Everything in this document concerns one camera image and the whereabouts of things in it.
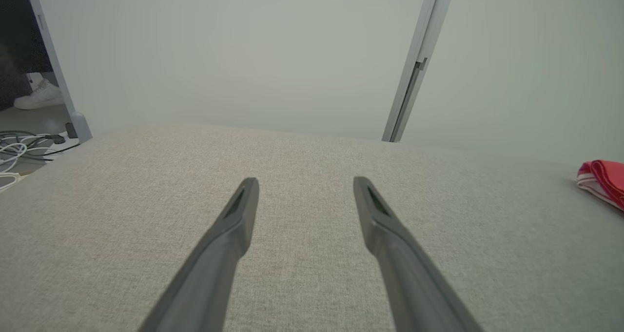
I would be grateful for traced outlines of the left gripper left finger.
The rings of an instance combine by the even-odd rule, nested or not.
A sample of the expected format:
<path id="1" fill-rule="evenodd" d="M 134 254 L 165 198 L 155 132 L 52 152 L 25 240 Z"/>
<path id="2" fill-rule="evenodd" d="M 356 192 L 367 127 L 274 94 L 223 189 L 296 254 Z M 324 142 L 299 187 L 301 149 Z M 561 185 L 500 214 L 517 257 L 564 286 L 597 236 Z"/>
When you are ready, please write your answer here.
<path id="1" fill-rule="evenodd" d="M 243 179 L 139 332 L 222 332 L 237 263 L 251 244 L 258 199 L 258 179 Z"/>

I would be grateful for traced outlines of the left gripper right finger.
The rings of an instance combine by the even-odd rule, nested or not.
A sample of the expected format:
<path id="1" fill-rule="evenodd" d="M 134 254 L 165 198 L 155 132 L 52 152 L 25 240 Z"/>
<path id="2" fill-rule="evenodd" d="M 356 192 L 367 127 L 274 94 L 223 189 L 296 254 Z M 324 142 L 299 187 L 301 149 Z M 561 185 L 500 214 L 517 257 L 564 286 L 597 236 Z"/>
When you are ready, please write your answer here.
<path id="1" fill-rule="evenodd" d="M 370 179 L 353 179 L 366 248 L 376 258 L 397 332 L 483 332 Z"/>

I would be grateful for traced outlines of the red white basketball jersey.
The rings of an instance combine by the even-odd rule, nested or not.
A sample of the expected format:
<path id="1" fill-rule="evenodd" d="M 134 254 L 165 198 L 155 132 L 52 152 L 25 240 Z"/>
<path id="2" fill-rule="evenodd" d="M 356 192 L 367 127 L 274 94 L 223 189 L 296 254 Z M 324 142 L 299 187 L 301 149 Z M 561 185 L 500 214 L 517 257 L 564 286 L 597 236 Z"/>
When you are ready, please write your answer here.
<path id="1" fill-rule="evenodd" d="M 576 185 L 624 212 L 624 163 L 596 159 L 583 163 Z"/>

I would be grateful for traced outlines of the grey fabric sofa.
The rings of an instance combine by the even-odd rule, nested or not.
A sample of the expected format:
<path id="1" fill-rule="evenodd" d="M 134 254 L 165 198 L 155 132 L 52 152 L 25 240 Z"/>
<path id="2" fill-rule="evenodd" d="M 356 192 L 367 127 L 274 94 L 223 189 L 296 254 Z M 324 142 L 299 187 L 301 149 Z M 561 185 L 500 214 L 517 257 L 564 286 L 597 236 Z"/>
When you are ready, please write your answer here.
<path id="1" fill-rule="evenodd" d="M 94 137 L 0 193 L 0 332 L 135 331 L 244 178 L 227 331 L 392 331 L 365 176 L 489 332 L 624 332 L 624 213 L 577 167 L 228 127 Z"/>

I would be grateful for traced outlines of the white sneaker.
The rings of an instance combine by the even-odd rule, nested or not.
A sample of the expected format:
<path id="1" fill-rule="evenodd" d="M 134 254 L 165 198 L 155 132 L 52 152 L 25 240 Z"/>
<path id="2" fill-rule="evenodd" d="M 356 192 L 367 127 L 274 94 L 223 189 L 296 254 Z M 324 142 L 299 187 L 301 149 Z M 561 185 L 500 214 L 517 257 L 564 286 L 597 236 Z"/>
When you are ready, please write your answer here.
<path id="1" fill-rule="evenodd" d="M 14 107 L 20 110 L 36 110 L 64 104 L 60 88 L 50 83 L 48 79 L 43 79 L 30 95 L 14 101 Z"/>

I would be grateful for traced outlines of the seated person black trousers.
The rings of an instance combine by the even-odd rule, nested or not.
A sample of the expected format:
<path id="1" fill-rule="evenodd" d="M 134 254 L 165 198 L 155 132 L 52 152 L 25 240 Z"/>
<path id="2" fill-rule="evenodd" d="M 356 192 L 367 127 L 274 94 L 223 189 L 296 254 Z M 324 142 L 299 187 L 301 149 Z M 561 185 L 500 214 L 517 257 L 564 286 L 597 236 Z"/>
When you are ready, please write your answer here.
<path id="1" fill-rule="evenodd" d="M 17 98 L 32 92 L 27 75 L 17 68 L 6 45 L 0 43 L 0 112 L 13 107 Z"/>

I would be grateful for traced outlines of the grey partition end post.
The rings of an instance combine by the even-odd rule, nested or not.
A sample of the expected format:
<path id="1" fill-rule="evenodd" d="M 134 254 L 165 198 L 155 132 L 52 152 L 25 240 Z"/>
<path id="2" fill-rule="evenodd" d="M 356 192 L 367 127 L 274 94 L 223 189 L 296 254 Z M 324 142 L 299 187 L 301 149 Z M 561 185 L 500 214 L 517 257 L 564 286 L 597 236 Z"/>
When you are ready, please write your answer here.
<path id="1" fill-rule="evenodd" d="M 73 127 L 75 128 L 80 143 L 86 142 L 92 138 L 91 129 L 87 123 L 87 119 L 85 118 L 85 116 L 81 114 L 81 112 L 76 110 L 75 105 L 72 101 L 67 84 L 65 82 L 64 73 L 60 66 L 60 61 L 58 59 L 53 39 L 51 37 L 50 28 L 48 26 L 47 20 L 45 19 L 44 9 L 41 5 L 40 0 L 30 0 L 30 2 L 35 17 L 37 19 L 39 30 L 41 32 L 42 39 L 48 53 L 54 75 L 58 81 L 58 87 L 60 88 L 62 96 L 64 97 L 65 107 L 68 110 L 71 122 L 73 124 Z"/>

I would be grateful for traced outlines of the grey metal partition post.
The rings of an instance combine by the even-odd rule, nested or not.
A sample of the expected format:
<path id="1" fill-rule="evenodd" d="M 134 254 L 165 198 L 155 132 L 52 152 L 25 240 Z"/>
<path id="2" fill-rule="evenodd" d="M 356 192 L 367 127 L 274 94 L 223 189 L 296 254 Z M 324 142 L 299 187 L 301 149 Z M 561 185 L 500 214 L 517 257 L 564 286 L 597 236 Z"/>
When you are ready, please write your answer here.
<path id="1" fill-rule="evenodd" d="M 407 127 L 452 0 L 423 0 L 382 141 L 399 142 Z"/>

